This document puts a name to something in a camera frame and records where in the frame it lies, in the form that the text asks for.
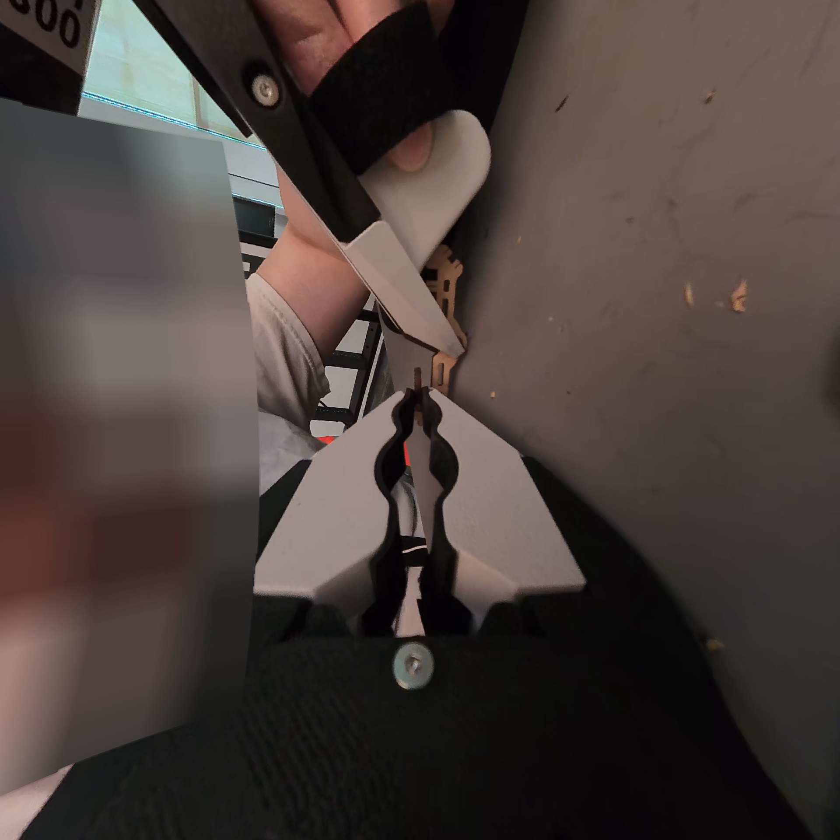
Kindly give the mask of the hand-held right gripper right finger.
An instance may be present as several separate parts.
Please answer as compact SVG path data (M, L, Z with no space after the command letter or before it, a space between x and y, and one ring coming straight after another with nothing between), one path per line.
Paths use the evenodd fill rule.
M436 390L422 397L440 485L419 580L426 632L475 632L490 610L585 589L585 577L519 452Z

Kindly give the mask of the glass window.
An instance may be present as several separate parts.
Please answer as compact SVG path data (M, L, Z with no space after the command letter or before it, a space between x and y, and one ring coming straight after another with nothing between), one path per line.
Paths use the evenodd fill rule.
M235 127L131 1L101 2L81 104L87 116L99 109L125 122L150 119L264 150Z

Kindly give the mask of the person's white shirt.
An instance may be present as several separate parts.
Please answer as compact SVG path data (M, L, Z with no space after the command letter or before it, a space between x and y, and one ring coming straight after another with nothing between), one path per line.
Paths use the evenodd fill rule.
M310 423L329 383L319 352L298 316L258 274L247 278L255 349L259 494L326 444Z

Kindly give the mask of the black metal shelf rack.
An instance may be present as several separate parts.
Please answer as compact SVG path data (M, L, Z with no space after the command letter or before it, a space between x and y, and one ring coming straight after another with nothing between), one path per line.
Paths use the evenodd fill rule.
M311 434L329 442L393 394L381 319L369 301L325 364L329 393L318 401Z

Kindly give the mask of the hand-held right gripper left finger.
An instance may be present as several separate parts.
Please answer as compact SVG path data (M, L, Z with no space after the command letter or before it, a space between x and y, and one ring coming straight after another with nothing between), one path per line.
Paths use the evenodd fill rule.
M393 491L414 411L415 391L396 392L309 461L256 563L257 594L396 619L406 565Z

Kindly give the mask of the person's left hand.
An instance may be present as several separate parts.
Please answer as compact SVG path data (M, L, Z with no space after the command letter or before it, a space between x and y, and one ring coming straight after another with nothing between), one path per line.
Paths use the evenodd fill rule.
M309 96L329 70L403 1L255 1L299 89Z

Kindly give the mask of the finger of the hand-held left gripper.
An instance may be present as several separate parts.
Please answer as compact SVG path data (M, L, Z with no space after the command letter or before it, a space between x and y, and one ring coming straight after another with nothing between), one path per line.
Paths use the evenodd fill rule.
M374 222L340 250L401 334L454 358L464 352L388 223Z

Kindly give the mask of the person's left forearm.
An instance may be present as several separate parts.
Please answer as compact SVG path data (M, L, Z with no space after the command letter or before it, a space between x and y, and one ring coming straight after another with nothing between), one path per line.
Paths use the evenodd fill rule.
M338 329L362 311L369 291L280 166L287 225L259 269L309 330Z

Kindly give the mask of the long notched wooden model part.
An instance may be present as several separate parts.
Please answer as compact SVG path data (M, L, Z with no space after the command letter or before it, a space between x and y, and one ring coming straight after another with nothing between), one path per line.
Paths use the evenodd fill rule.
M463 351L467 351L469 341L467 334L462 330L455 316L457 285L463 270L462 263L454 257L452 249L446 244L441 244L429 257L423 268L422 278L445 315L449 326L455 332ZM458 360L458 357L444 351L437 351L432 359L429 387L448 396L451 375Z

